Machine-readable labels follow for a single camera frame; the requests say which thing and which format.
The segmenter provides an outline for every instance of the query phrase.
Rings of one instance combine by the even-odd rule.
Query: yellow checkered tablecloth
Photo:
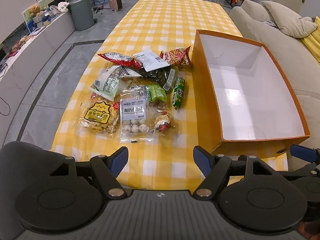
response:
[[[219,4],[201,0],[139,0],[106,38],[97,54],[115,51],[132,55],[145,49],[159,54],[161,50],[186,48],[193,45],[196,29],[241,36]],[[92,58],[63,114],[52,151],[73,156],[77,161],[88,161],[93,156],[111,155],[119,147],[127,146],[129,161],[117,178],[122,185],[194,191],[204,176],[193,162],[192,155],[198,137],[191,70],[179,72],[188,84],[184,107],[178,111],[169,110],[177,123],[176,129],[152,142],[120,144],[118,138],[94,134],[77,124],[81,104],[91,94],[88,87],[101,69],[111,65],[98,55]],[[286,155],[265,161],[274,169],[287,169]]]

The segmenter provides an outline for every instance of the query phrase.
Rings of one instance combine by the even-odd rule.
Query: snack box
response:
[[[310,137],[300,103],[264,44],[197,30],[191,62],[198,142],[208,152],[274,157]]]

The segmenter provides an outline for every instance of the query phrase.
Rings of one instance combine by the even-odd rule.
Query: green snack bag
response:
[[[159,85],[148,85],[148,98],[150,107],[165,108],[167,106],[167,95]]]
[[[181,107],[185,83],[186,81],[183,78],[178,78],[174,86],[172,105],[176,110],[178,110]]]

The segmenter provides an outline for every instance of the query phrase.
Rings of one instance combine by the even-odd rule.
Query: gray marble floor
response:
[[[88,63],[118,22],[138,0],[123,0],[123,10],[105,9],[94,15],[98,22],[84,31],[73,32],[52,55],[25,94],[5,143],[15,140],[49,150],[60,119]],[[226,0],[219,3],[228,13]]]

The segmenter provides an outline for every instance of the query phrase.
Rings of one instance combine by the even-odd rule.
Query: gray trash bin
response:
[[[89,0],[72,0],[69,6],[77,31],[88,29],[94,24]]]

